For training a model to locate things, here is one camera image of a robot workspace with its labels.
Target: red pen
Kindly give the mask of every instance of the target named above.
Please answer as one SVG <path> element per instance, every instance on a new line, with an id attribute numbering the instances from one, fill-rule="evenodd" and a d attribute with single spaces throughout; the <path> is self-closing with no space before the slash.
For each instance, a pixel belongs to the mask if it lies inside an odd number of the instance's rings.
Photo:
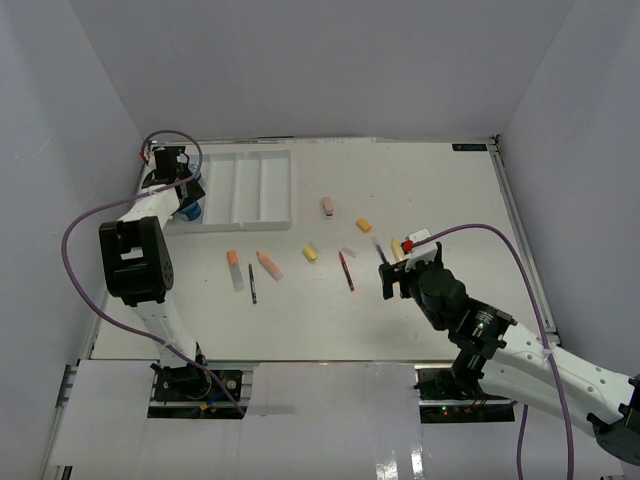
<path id="1" fill-rule="evenodd" d="M 344 255 L 342 252 L 338 252 L 338 256 L 340 257 L 340 263 L 342 264 L 342 270 L 344 270 L 344 276 L 347 277 L 347 283 L 349 284 L 349 290 L 352 292 L 355 290 L 353 286 L 353 282 L 351 281 L 351 275 L 349 275 L 349 269 L 347 268 L 347 262 L 344 259 Z"/>

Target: yellow block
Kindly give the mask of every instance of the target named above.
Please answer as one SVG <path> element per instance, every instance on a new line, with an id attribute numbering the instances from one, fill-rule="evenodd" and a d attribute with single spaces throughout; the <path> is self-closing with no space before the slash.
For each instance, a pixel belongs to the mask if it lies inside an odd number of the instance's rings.
<path id="1" fill-rule="evenodd" d="M 400 241 L 397 238 L 391 239 L 391 251 L 393 252 L 393 258 L 396 259 L 396 262 L 404 260 L 404 250 L 402 250 L 402 245 L 400 245 Z"/>
<path id="2" fill-rule="evenodd" d="M 315 250 L 311 247 L 304 247 L 302 249 L 302 253 L 304 254 L 305 257 L 307 257 L 307 260 L 309 260 L 310 262 L 315 262 L 316 258 L 318 258 L 318 255 L 316 254 Z"/>
<path id="3" fill-rule="evenodd" d="M 372 228 L 371 224 L 367 222 L 364 218 L 359 219 L 356 222 L 356 225 L 358 225 L 360 227 L 360 230 L 362 230 L 364 233 L 369 233 Z"/>

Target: gray wall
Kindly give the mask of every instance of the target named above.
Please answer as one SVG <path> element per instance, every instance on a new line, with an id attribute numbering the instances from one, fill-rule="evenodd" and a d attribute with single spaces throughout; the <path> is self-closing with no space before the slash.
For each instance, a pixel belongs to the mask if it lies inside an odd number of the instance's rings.
<path id="1" fill-rule="evenodd" d="M 32 480 L 91 318 L 62 232 L 133 191 L 140 137 L 66 0 L 0 2 L 0 71 L 0 478 Z M 78 229 L 72 257 L 100 299 L 96 226 Z"/>
<path id="2" fill-rule="evenodd" d="M 565 346 L 640 373 L 640 4 L 576 0 L 504 132 Z"/>
<path id="3" fill-rule="evenodd" d="M 486 137 L 572 0 L 72 0 L 138 129 Z"/>

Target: pink eraser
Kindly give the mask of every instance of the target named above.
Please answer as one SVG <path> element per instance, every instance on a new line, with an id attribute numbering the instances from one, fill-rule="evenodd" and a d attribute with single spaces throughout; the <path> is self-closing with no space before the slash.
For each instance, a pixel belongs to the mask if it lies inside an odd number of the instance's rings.
<path id="1" fill-rule="evenodd" d="M 333 217 L 333 200 L 331 200 L 331 197 L 324 197 L 322 199 L 322 208 L 327 217 Z"/>

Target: divided organizer tray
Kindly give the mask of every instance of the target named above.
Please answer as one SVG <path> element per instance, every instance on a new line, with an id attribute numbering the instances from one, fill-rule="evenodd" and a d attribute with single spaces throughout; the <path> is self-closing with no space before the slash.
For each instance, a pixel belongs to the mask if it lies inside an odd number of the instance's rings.
<path id="1" fill-rule="evenodd" d="M 201 173 L 206 192 L 200 200 L 202 215 L 193 222 L 175 215 L 166 233 L 291 228 L 289 150 L 205 155 Z"/>

